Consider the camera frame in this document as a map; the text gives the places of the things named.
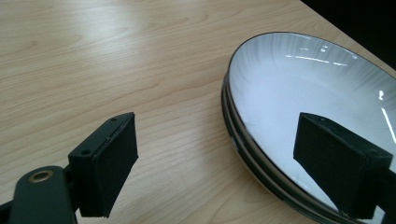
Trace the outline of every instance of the white bowl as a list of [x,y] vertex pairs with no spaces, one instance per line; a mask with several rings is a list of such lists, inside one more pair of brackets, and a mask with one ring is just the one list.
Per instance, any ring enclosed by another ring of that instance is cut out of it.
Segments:
[[[334,210],[293,158],[301,112],[334,120],[396,152],[396,80],[326,40],[294,33],[255,36],[235,52],[224,88],[246,137],[295,185]],[[390,169],[396,171],[395,161]],[[365,221],[380,223],[383,215],[377,208],[375,218]]]

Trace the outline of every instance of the black bracket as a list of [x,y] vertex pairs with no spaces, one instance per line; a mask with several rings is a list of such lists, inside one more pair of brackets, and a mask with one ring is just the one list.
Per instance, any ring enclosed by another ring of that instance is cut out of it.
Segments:
[[109,217],[136,162],[134,113],[107,120],[68,156],[64,169],[47,166],[24,175],[14,199],[0,205],[0,223],[77,223],[83,217]]
[[393,155],[338,123],[301,113],[294,146],[297,160],[344,216],[371,219],[378,205],[383,223],[396,223]]

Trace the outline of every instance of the plate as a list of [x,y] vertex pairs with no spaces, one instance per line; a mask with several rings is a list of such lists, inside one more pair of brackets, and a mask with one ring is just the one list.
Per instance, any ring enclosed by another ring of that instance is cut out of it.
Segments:
[[[222,90],[223,115],[237,151],[274,194],[320,222],[380,223],[338,213],[293,158],[301,112],[334,120],[396,152],[396,80],[360,55],[295,33],[258,35],[233,55]],[[390,170],[395,172],[396,163]]]

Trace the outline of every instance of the table surface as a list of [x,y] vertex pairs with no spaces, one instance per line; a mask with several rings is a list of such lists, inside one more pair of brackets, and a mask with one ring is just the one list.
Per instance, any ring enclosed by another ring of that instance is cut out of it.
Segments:
[[0,3],[0,203],[106,119],[136,113],[140,158],[109,219],[79,223],[309,223],[234,152],[220,105],[254,35],[318,36],[396,72],[298,0]]

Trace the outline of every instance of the screw hole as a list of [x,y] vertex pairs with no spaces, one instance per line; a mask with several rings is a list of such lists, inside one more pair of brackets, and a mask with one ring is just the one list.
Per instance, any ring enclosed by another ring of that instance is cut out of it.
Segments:
[[85,149],[85,150],[83,150],[82,152],[81,152],[81,155],[88,155],[88,154],[90,154],[91,153],[91,151],[89,150],[89,149]]
[[53,175],[51,170],[44,170],[29,177],[29,182],[31,183],[38,183],[49,179]]
[[49,175],[49,173],[38,173],[33,176],[33,179],[35,179],[35,180],[42,179],[42,178],[47,177],[48,175]]

